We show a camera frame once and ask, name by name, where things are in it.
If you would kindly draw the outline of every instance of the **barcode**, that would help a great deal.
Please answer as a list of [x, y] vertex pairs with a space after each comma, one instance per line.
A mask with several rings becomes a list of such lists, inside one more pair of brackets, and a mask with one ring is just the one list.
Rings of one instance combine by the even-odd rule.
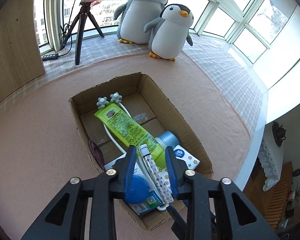
[[142, 203], [138, 204], [138, 207], [141, 209], [141, 211], [146, 211], [147, 208]]
[[154, 139], [154, 137], [151, 135], [151, 134], [146, 134], [146, 138], [148, 139], [148, 140], [150, 140], [152, 143], [156, 143], [156, 140]]
[[149, 204], [156, 202], [155, 198], [152, 196], [150, 198], [148, 198], [147, 201], [149, 202]]

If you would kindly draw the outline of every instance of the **blue bottle cap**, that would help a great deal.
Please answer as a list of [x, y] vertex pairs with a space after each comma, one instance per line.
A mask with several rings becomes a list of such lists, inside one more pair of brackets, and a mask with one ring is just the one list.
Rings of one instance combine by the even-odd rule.
[[178, 138], [170, 131], [165, 131], [158, 137], [166, 144], [166, 146], [172, 146], [173, 149], [180, 144]]
[[146, 180], [138, 175], [133, 175], [130, 191], [124, 201], [130, 204], [139, 204], [148, 198], [149, 189]]

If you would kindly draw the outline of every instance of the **large penguin plush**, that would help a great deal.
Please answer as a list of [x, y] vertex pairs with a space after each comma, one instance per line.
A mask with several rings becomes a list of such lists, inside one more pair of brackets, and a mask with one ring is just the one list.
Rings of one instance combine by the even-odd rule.
[[149, 42], [151, 33], [144, 33], [145, 25], [156, 19], [168, 0], [128, 0], [114, 12], [116, 20], [121, 20], [117, 30], [119, 42], [145, 44]]
[[151, 32], [149, 56], [175, 61], [187, 41], [193, 45], [189, 28], [193, 24], [193, 15], [188, 7], [181, 4], [170, 4], [160, 16], [146, 24], [145, 33]]

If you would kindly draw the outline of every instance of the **green tube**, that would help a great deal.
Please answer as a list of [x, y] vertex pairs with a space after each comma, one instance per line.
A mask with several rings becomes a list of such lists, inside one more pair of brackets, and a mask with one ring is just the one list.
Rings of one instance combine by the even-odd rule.
[[107, 107], [100, 109], [94, 115], [127, 147], [134, 145], [138, 149], [137, 152], [139, 155], [139, 146], [147, 144], [155, 164], [161, 169], [166, 167], [164, 158], [161, 156], [164, 155], [162, 146], [146, 129], [129, 117], [115, 103], [111, 103]]

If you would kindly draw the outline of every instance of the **qr code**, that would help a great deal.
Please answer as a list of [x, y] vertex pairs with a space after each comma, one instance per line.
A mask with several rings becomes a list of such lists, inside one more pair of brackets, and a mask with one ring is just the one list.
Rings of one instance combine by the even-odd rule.
[[149, 204], [156, 202], [155, 198], [152, 196], [150, 198], [148, 198], [147, 201], [149, 202]]
[[146, 211], [147, 208], [145, 205], [143, 205], [142, 203], [138, 204], [138, 207], [140, 208], [141, 211]]

